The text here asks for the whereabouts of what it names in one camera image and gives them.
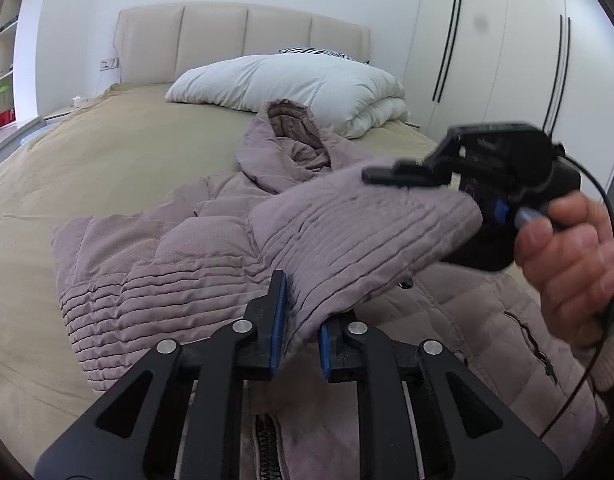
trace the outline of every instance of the jacket zipper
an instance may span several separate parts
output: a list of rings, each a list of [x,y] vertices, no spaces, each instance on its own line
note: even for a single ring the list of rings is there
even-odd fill
[[[260,458],[260,480],[282,480],[276,424],[267,413],[256,415],[256,438]]]
[[[554,370],[553,365],[549,360],[549,357],[547,357],[547,354],[540,350],[540,346],[538,345],[536,338],[533,336],[532,331],[529,329],[529,326],[520,321],[520,319],[518,319],[508,310],[504,311],[504,315],[513,319],[518,324],[518,326],[526,333],[529,343],[533,346],[533,355],[535,355],[536,359],[538,359],[538,361],[542,363],[542,366],[545,367],[545,373],[547,374],[547,377],[550,377],[551,380],[553,380],[553,383],[558,386],[558,378],[556,377],[556,371]]]

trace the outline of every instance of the white duvet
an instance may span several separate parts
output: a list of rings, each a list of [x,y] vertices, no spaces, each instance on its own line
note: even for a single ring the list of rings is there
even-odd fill
[[[259,111],[274,99],[307,105],[318,123],[353,139],[386,121],[407,120],[404,87],[373,66],[317,54],[243,56],[187,71],[168,101]]]

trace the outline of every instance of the triangular cutout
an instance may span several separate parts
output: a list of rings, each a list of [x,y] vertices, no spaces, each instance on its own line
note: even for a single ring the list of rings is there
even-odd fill
[[[500,430],[503,422],[458,375],[446,375],[453,399],[458,406],[462,425],[469,438],[478,438],[491,431]]]
[[[153,373],[145,371],[98,416],[96,426],[122,438],[132,435],[133,427],[145,400]]]

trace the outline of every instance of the mattress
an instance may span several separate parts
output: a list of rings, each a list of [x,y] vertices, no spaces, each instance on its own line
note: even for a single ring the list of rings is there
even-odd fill
[[[96,400],[58,309],[52,226],[133,214],[199,176],[237,170],[253,114],[167,103],[167,88],[111,86],[0,165],[0,437],[29,470]],[[434,148],[397,121],[354,142],[408,157]]]

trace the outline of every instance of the headboard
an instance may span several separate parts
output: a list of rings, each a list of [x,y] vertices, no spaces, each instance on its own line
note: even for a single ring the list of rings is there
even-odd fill
[[[120,11],[114,47],[123,83],[171,83],[191,68],[292,46],[329,48],[368,62],[370,31],[319,14],[196,2]]]

